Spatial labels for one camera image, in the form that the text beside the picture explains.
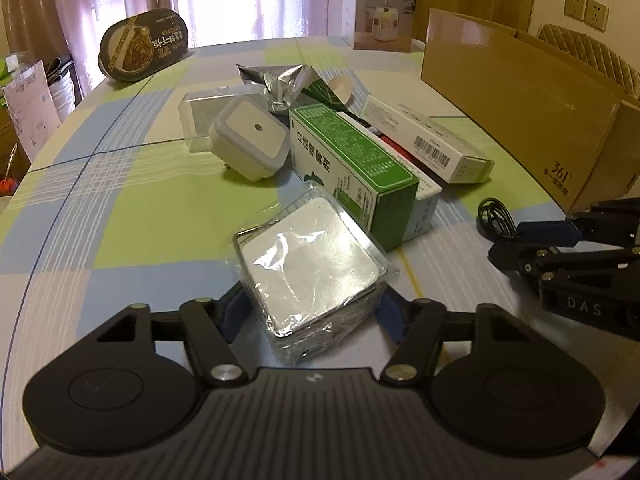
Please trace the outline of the foil trays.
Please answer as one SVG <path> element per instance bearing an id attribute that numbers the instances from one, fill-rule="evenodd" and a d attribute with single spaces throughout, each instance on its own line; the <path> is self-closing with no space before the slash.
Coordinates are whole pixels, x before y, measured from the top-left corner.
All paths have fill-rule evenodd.
<path id="1" fill-rule="evenodd" d="M 384 250 L 315 183 L 263 210 L 231 244 L 272 351 L 288 365 L 356 330 L 395 273 Z"/>

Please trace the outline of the long white barcode box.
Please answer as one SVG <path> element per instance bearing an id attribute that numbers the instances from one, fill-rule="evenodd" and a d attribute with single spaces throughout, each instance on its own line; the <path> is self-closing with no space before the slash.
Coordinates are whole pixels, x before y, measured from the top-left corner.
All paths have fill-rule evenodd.
<path id="1" fill-rule="evenodd" d="M 470 142 L 404 104 L 367 96 L 360 117 L 447 183 L 484 183 L 494 169 L 495 162 Z"/>

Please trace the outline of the silver green foil pouch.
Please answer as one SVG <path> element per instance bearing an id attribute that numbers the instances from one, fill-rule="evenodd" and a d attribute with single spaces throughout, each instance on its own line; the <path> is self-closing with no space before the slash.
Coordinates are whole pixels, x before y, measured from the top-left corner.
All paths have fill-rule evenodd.
<path id="1" fill-rule="evenodd" d="M 267 91 L 270 110 L 283 115 L 294 107 L 324 104 L 331 110 L 346 112 L 343 105 L 314 68 L 306 64 L 243 66 L 238 65 L 244 84 L 262 84 Z"/>

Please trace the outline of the brown cardboard box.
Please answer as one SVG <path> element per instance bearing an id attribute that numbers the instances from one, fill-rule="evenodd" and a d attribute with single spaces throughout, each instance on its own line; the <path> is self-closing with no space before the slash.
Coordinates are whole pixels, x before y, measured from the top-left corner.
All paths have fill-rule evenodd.
<path id="1" fill-rule="evenodd" d="M 421 78 L 566 212 L 623 197 L 638 180 L 638 102 L 526 32 L 433 9 Z"/>

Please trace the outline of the checked tablecloth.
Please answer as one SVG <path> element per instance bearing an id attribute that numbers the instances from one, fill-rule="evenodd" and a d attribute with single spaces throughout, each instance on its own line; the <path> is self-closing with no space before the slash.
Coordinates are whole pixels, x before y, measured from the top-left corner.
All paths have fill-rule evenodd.
<path id="1" fill-rule="evenodd" d="M 235 280 L 232 233 L 291 196 L 296 174 L 250 184 L 212 154 L 193 154 L 178 106 L 185 94 L 239 83 L 240 66 L 314 66 L 349 76 L 354 99 L 405 91 L 410 105 L 463 136 L 495 162 L 477 188 L 448 186 L 431 229 L 392 255 L 395 285 L 454 310 L 493 302 L 520 316 L 598 376 L 602 450 L 639 404 L 639 347 L 541 309 L 520 281 L 487 260 L 475 211 L 494 196 L 516 220 L 562 217 L 561 209 L 484 131 L 428 88 L 422 54 L 356 51 L 340 38 L 220 44 L 193 50 L 127 87 L 97 86 L 56 130 L 1 216 L 1 467 L 35 448 L 22 413 L 29 378 L 77 339 L 134 302 L 154 310 L 222 295 Z"/>

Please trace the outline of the quilted beige chair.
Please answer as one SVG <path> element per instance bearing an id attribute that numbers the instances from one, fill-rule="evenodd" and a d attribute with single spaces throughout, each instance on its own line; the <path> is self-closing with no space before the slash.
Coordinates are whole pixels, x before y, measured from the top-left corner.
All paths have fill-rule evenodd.
<path id="1" fill-rule="evenodd" d="M 583 32 L 559 25 L 543 24 L 537 38 L 578 58 L 612 79 L 635 100 L 639 99 L 639 72 L 606 44 Z"/>

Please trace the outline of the red packet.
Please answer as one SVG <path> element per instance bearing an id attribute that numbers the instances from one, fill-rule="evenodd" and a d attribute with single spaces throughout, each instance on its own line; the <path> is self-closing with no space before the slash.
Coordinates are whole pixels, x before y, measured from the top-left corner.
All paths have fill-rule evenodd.
<path id="1" fill-rule="evenodd" d="M 397 142 L 395 142 L 394 140 L 392 140 L 391 138 L 389 138 L 385 134 L 383 134 L 383 133 L 375 133 L 375 135 L 382 142 L 386 143 L 390 148 L 395 150 L 398 154 L 401 154 L 401 156 L 403 158 L 407 159 L 413 165 L 416 165 L 417 167 L 421 167 L 421 168 L 426 168 L 424 163 L 421 162 L 419 159 L 417 159 L 416 156 L 414 156 L 413 154 L 408 152 L 405 148 L 403 148 L 401 145 L 399 145 Z"/>

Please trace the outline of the white square night light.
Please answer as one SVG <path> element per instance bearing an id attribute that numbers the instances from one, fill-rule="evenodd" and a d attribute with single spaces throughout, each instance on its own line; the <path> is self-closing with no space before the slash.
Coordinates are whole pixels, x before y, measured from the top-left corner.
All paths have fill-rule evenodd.
<path id="1" fill-rule="evenodd" d="M 210 150 L 247 180 L 268 179 L 290 152 L 288 127 L 268 110 L 264 94 L 231 98 L 208 130 Z"/>

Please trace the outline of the clear plastic box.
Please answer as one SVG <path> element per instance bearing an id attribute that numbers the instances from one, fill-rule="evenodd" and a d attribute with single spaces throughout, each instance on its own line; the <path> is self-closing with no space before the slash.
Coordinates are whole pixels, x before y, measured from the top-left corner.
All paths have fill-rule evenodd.
<path id="1" fill-rule="evenodd" d="M 209 128 L 236 96 L 250 96 L 262 107 L 267 106 L 267 91 L 262 84 L 191 91 L 182 98 L 178 111 L 184 142 L 190 153 L 210 151 Z"/>

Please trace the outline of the white printed paper bag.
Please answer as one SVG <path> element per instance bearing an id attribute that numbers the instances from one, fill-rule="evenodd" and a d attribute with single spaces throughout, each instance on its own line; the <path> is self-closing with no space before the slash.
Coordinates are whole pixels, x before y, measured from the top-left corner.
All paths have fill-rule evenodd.
<path id="1" fill-rule="evenodd" d="M 26 68 L 3 90 L 17 139 L 34 162 L 61 125 L 41 61 Z"/>

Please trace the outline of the black oval food container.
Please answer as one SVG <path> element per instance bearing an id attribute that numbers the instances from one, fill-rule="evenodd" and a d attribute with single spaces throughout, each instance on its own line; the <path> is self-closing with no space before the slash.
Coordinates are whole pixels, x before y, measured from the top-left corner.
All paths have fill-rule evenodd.
<path id="1" fill-rule="evenodd" d="M 189 51 L 186 22 L 175 11 L 158 8 L 112 25 L 101 39 L 102 74 L 137 82 L 181 61 Z"/>

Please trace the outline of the white humidifier box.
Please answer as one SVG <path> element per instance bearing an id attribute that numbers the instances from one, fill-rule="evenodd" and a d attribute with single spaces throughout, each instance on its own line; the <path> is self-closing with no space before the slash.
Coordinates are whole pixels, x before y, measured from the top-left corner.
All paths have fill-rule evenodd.
<path id="1" fill-rule="evenodd" d="M 416 0 L 343 0 L 342 35 L 355 50 L 411 50 Z"/>

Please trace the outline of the right wall socket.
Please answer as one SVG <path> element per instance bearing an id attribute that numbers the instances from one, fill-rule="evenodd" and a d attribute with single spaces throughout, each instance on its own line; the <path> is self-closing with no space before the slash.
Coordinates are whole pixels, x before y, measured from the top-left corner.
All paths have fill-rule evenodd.
<path id="1" fill-rule="evenodd" d="M 610 9 L 596 0 L 586 0 L 584 22 L 600 32 L 606 31 Z"/>

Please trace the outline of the wall socket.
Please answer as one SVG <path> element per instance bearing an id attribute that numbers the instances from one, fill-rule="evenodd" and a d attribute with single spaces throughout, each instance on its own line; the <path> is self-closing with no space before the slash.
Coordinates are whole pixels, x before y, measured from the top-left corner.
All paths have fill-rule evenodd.
<path id="1" fill-rule="evenodd" d="M 565 0 L 563 12 L 569 18 L 574 18 L 574 20 L 582 22 L 584 20 L 585 8 L 586 0 Z"/>
<path id="2" fill-rule="evenodd" d="M 600 32 L 606 31 L 610 9 L 596 0 L 586 0 L 584 22 Z"/>

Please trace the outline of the left wall socket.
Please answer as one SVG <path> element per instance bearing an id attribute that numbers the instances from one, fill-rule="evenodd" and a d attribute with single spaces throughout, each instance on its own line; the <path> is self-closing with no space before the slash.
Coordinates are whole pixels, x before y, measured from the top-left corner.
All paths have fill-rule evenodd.
<path id="1" fill-rule="evenodd" d="M 574 20 L 582 22 L 584 20 L 585 8 L 586 0 L 565 0 L 563 12 L 569 18 L 574 18 Z"/>

